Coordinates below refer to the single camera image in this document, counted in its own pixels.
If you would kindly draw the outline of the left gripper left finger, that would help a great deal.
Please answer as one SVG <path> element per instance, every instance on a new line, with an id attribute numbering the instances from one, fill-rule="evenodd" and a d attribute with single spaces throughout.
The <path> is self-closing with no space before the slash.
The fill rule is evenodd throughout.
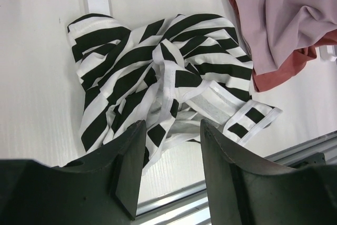
<path id="1" fill-rule="evenodd" d="M 145 139 L 146 124 L 137 121 L 115 140 L 58 168 L 52 220 L 134 220 Z"/>

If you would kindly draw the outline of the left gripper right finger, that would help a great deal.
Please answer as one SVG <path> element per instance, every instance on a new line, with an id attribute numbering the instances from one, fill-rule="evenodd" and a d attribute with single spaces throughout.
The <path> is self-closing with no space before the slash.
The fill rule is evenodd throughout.
<path id="1" fill-rule="evenodd" d="M 212 224 L 336 224 L 336 166 L 286 167 L 200 126 Z"/>

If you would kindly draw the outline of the black white striped tank top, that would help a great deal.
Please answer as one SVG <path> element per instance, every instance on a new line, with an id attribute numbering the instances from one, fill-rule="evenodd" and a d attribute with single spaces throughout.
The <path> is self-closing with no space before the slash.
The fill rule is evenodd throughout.
<path id="1" fill-rule="evenodd" d="M 86 152 L 144 120 L 147 171 L 167 150 L 199 141 L 203 119 L 244 146 L 282 112 L 252 99 L 253 62 L 223 16 L 179 14 L 132 30 L 87 14 L 67 34 L 85 93 Z"/>

